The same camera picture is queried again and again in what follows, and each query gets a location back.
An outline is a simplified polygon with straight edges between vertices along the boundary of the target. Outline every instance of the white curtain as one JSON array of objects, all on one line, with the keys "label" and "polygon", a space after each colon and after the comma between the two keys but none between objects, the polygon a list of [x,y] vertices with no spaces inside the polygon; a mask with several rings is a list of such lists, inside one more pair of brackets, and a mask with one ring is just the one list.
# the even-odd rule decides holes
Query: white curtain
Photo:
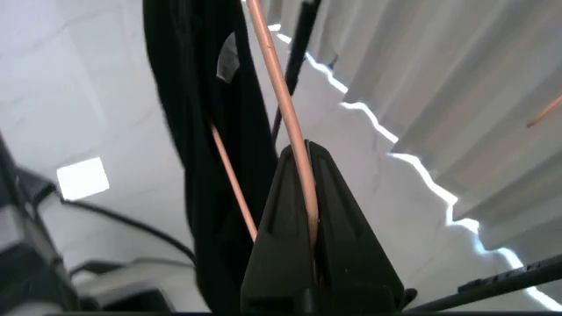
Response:
[{"label": "white curtain", "polygon": [[[263,0],[292,37],[300,1]],[[487,249],[562,253],[562,1],[323,0],[308,50],[458,197]],[[550,293],[562,298],[562,289]]]}]

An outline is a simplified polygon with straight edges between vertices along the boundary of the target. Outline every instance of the tiled floor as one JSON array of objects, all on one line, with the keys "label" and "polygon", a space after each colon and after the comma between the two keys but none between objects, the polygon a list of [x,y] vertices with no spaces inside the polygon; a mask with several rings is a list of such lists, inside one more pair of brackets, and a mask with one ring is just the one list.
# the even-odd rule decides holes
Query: tiled floor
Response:
[{"label": "tiled floor", "polygon": [[[44,12],[52,12],[58,19],[41,20],[43,33],[0,51],[0,69],[10,70],[0,71],[0,90],[5,91],[0,100],[0,127],[18,161],[55,179],[61,166],[100,157],[110,189],[87,200],[156,226],[191,245],[184,217],[181,165],[164,125],[142,46],[140,2],[21,3],[42,5]],[[12,7],[14,12],[21,10]],[[115,23],[122,32],[111,29]],[[250,38],[272,120],[277,101],[256,39]],[[284,65],[287,45],[277,38],[276,45]],[[90,106],[80,105],[84,94]],[[412,164],[387,155],[392,143],[373,128],[363,111],[339,105],[341,99],[341,92],[326,76],[305,63],[293,98],[303,133],[333,155],[404,284],[419,290],[412,305],[452,294],[475,278],[507,270],[503,258],[479,253],[473,232],[447,222],[447,203],[428,188]],[[277,148],[287,144],[283,129]],[[184,260],[150,236],[56,202],[46,205],[43,214],[69,267],[96,257]],[[170,296],[179,310],[202,308],[194,286],[190,270],[173,278]],[[462,309],[544,307],[520,291]]]}]

